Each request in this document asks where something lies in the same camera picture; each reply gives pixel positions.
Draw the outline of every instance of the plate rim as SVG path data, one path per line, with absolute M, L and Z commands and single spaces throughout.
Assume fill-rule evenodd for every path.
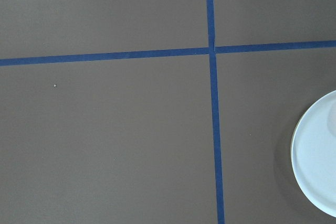
M 299 185 L 300 190 L 303 192 L 303 194 L 305 195 L 305 197 L 314 205 L 316 206 L 318 209 L 320 209 L 321 211 L 325 212 L 326 214 L 333 216 L 336 218 L 336 209 L 330 208 L 325 206 L 324 204 L 322 204 L 320 201 L 317 200 L 312 200 L 311 197 L 309 196 L 308 192 L 306 192 L 305 190 L 302 189 L 299 180 L 298 180 L 298 175 L 296 172 L 296 169 L 294 167 L 294 162 L 293 162 L 293 146 L 294 146 L 294 141 L 296 138 L 296 134 L 298 131 L 298 128 L 300 127 L 302 121 L 305 119 L 305 117 L 307 116 L 307 114 L 316 106 L 316 104 L 318 104 L 319 102 L 321 102 L 321 100 L 324 100 L 325 98 L 327 98 L 330 95 L 336 94 L 336 90 L 331 91 L 325 95 L 323 95 L 321 98 L 319 98 L 316 102 L 314 102 L 305 112 L 304 114 L 301 116 L 301 118 L 299 119 L 298 123 L 295 126 L 294 132 L 292 134 L 292 139 L 291 139 L 291 143 L 290 143 L 290 159 L 291 159 L 291 166 L 292 166 L 292 170 L 295 176 L 295 180 L 297 182 L 297 184 Z

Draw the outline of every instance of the gray floor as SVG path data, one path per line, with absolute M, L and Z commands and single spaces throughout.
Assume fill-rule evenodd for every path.
M 0 58 L 207 46 L 206 0 L 1 0 Z
M 334 0 L 214 10 L 216 46 L 336 39 Z M 208 46 L 206 0 L 0 0 L 0 20 L 0 62 Z M 335 53 L 217 55 L 225 223 L 336 222 L 289 158 Z M 2 66 L 0 96 L 1 224 L 217 223 L 208 55 Z
M 1 223 L 217 222 L 207 56 L 0 78 Z
M 333 40 L 335 0 L 214 0 L 216 45 Z
M 335 223 L 301 192 L 290 161 L 300 117 L 336 90 L 335 53 L 217 55 L 225 223 Z

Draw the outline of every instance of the white plate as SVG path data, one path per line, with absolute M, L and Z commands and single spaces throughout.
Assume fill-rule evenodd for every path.
M 293 134 L 291 161 L 306 197 L 336 217 L 336 91 L 315 102 Z

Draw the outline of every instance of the white round object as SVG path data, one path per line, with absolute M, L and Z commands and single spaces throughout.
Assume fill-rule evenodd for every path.
M 305 196 L 336 217 L 336 91 L 315 102 L 299 120 L 291 161 Z

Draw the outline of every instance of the blue painter's tape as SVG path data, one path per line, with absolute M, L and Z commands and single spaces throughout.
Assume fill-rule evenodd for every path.
M 219 130 L 219 105 L 217 86 L 217 62 L 215 53 L 215 17 L 214 0 L 206 0 L 207 22 L 208 22 L 208 43 L 209 43 L 209 65 L 212 105 L 212 125 L 215 155 L 215 178 L 216 178 L 216 199 L 217 199 L 217 220 L 218 224 L 224 224 L 224 197 L 223 197 L 223 176 L 222 176 L 222 152 L 220 149 L 221 133 Z
M 153 57 L 166 57 L 166 56 L 205 55 L 205 54 L 208 54 L 207 47 L 134 51 L 134 52 L 111 52 L 106 54 L 63 55 L 63 56 L 45 56 L 45 57 L 30 57 L 30 58 L 16 58 L 16 59 L 0 59 L 0 66 L 74 62 L 74 61 L 153 58 Z
M 336 47 L 336 40 L 225 46 L 225 47 L 216 47 L 216 53 L 227 54 L 231 52 L 256 52 L 256 51 L 274 51 L 274 50 L 308 49 L 308 48 L 325 48 L 325 47 Z

